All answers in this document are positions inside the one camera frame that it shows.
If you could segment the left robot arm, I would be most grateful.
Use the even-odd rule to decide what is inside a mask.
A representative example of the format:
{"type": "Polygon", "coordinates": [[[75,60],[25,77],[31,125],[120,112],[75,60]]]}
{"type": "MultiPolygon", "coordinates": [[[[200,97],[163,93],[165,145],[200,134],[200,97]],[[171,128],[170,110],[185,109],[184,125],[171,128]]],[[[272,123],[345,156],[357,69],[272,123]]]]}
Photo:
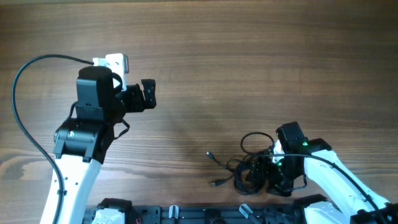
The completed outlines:
{"type": "Polygon", "coordinates": [[[156,106],[153,79],[122,85],[110,68],[90,66],[78,72],[77,101],[54,134],[55,163],[61,176],[53,176],[41,223],[81,223],[92,186],[106,151],[117,139],[114,126],[125,123],[126,113],[156,106]]]}

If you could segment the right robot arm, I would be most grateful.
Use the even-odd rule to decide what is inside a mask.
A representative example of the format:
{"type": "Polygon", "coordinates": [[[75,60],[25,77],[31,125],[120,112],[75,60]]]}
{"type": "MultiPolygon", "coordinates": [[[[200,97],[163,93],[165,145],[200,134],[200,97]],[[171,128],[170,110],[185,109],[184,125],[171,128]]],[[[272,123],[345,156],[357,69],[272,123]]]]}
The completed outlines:
{"type": "Polygon", "coordinates": [[[326,193],[294,202],[299,223],[397,223],[397,204],[362,183],[325,140],[308,139],[296,121],[275,132],[270,149],[256,153],[267,162],[268,192],[289,197],[294,180],[303,177],[326,193]]]}

